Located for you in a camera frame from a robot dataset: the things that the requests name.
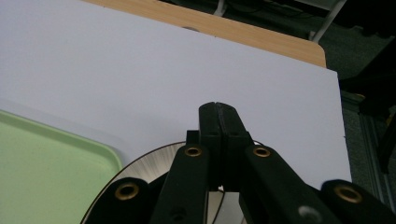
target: wooden edge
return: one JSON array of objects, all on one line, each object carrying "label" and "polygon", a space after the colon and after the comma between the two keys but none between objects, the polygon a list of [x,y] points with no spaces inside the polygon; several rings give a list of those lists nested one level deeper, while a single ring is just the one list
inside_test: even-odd
[{"label": "wooden edge", "polygon": [[156,0],[83,0],[326,67],[317,43]]}]

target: wooden table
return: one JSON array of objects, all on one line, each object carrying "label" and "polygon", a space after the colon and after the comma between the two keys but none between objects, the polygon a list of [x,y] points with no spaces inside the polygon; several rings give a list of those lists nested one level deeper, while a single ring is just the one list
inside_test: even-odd
[{"label": "wooden table", "polygon": [[317,43],[156,0],[84,0],[326,67]]}]

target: floor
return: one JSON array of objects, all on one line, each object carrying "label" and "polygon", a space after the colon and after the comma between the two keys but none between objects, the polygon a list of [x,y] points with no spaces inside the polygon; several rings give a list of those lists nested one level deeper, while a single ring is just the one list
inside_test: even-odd
[{"label": "floor", "polygon": [[[210,14],[213,14],[217,7],[216,0],[172,0],[172,3]],[[314,16],[295,6],[281,5],[270,0],[264,0],[264,4],[258,7],[228,4],[223,17],[304,39],[308,39],[309,32],[317,30],[324,20],[322,15]],[[325,50],[327,67],[336,71],[339,79],[356,76],[393,38],[364,36],[361,31],[360,27],[348,29],[333,23],[318,42]],[[396,153],[393,153],[390,161],[389,175],[385,176],[385,182],[389,182],[391,189],[374,183],[373,179],[379,177],[373,173],[373,165],[367,155],[368,148],[375,147],[369,146],[373,141],[369,141],[368,138],[373,135],[380,138],[386,129],[385,121],[363,118],[356,108],[356,103],[361,100],[359,96],[343,92],[343,99],[345,98],[349,99],[348,103],[343,102],[343,116],[353,182],[369,190],[394,209],[396,198],[389,193],[396,192]]]}]

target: green tray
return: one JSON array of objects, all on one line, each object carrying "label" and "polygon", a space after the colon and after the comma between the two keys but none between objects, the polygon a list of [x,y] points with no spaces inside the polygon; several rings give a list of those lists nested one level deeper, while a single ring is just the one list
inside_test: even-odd
[{"label": "green tray", "polygon": [[0,223],[79,223],[120,169],[110,147],[0,110]]}]

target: white tabletop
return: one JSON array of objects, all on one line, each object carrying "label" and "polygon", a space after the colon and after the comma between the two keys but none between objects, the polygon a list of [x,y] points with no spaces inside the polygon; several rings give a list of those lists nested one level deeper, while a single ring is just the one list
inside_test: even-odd
[{"label": "white tabletop", "polygon": [[124,164],[234,106],[308,184],[350,180],[337,74],[77,0],[3,1],[0,109],[108,144]]}]

